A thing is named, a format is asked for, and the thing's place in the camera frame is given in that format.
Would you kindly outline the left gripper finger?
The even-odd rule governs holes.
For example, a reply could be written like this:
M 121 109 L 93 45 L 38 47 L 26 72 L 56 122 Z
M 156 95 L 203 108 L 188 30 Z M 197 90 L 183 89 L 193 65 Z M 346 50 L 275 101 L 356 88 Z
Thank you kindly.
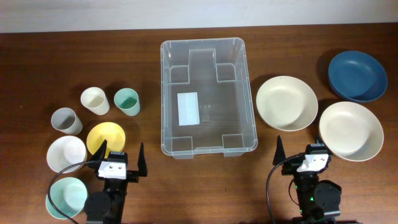
M 90 161 L 103 161 L 106 155 L 107 140 L 104 140 L 99 149 L 92 155 Z
M 137 167 L 138 167 L 139 176 L 147 177 L 148 170 L 147 170 L 147 164 L 146 164 L 146 159 L 145 159 L 145 154 L 144 154 L 144 143 L 143 142 L 141 143 L 140 150 L 139 150 Z

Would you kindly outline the yellow small bowl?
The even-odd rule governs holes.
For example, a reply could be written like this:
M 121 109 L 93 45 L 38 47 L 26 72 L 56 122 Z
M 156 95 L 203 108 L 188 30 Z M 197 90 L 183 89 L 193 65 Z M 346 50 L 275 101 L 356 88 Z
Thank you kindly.
M 110 152 L 121 152 L 125 147 L 126 135 L 122 127 L 116 123 L 104 122 L 96 125 L 86 139 L 88 151 L 93 155 L 107 140 L 105 158 Z

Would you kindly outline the cream bowl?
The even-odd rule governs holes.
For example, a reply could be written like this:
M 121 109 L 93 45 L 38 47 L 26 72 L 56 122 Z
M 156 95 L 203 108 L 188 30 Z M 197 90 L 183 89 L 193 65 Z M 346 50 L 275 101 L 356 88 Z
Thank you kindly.
M 318 131 L 335 156 L 352 162 L 372 159 L 384 144 L 384 131 L 378 118 L 366 107 L 349 101 L 325 109 Z
M 312 88 L 290 76 L 268 79 L 259 88 L 256 106 L 262 120 L 281 131 L 299 131 L 313 123 L 318 99 Z

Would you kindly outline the grey plastic cup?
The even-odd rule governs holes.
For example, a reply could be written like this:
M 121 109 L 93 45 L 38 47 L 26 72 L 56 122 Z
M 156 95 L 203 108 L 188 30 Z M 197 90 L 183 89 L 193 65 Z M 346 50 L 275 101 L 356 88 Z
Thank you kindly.
M 60 108 L 55 111 L 51 117 L 51 125 L 57 131 L 68 135 L 77 135 L 83 129 L 82 122 L 71 108 Z

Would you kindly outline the cream plastic cup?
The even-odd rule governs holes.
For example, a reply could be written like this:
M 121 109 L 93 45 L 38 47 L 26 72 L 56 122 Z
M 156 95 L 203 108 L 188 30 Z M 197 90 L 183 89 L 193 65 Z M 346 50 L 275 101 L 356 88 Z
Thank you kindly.
M 110 109 L 105 92 L 98 87 L 85 89 L 80 96 L 80 101 L 85 108 L 96 115 L 104 115 Z

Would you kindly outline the mint green plastic cup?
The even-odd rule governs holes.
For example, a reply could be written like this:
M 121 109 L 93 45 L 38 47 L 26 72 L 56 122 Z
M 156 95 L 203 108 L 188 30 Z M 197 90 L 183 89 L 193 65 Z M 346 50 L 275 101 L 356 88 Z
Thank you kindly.
M 114 96 L 115 105 L 126 115 L 135 116 L 140 110 L 139 95 L 131 88 L 122 88 Z

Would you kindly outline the dark blue bowl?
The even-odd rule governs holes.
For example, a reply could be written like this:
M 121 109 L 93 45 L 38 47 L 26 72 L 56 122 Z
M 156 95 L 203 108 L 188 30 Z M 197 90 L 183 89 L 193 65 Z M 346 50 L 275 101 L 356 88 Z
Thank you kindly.
M 328 82 L 338 96 L 357 103 L 379 99 L 388 87 L 382 64 L 371 55 L 354 50 L 332 58 L 328 66 Z

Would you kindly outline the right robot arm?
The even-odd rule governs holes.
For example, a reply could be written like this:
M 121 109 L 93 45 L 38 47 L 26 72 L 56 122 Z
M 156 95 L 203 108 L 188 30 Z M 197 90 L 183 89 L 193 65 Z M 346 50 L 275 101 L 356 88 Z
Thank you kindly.
M 293 223 L 335 223 L 340 215 L 341 187 L 320 180 L 319 174 L 328 168 L 331 151 L 321 143 L 309 144 L 305 152 L 286 157 L 280 136 L 272 165 L 272 172 L 281 166 L 282 175 L 291 175 L 297 193 L 300 216 Z

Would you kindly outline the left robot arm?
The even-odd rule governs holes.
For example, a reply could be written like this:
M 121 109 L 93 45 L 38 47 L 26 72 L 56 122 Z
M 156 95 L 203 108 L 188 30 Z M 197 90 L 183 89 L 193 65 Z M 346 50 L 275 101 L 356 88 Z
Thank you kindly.
M 106 154 L 106 148 L 107 141 L 104 140 L 88 165 L 95 171 L 95 176 L 104 182 L 104 187 L 90 194 L 85 201 L 87 223 L 121 223 L 128 183 L 138 183 L 140 177 L 148 175 L 143 144 L 139 150 L 138 170 L 127 169 L 128 156 L 125 152 Z

